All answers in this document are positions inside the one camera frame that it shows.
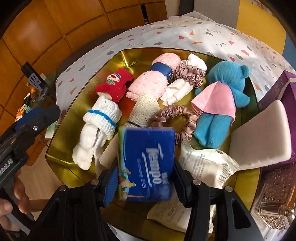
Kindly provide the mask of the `left hand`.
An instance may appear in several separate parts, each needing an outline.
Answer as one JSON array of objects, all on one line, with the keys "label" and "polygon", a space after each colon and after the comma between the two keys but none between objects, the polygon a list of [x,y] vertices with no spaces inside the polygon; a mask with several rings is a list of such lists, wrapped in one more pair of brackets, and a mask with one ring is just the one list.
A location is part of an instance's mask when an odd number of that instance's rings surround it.
[{"label": "left hand", "polygon": [[27,230],[18,221],[10,220],[7,217],[13,210],[13,204],[25,215],[30,212],[30,200],[26,194],[25,186],[19,178],[20,174],[21,170],[18,170],[14,175],[14,186],[11,193],[12,202],[1,198],[1,227],[6,231],[19,232],[20,230]]}]

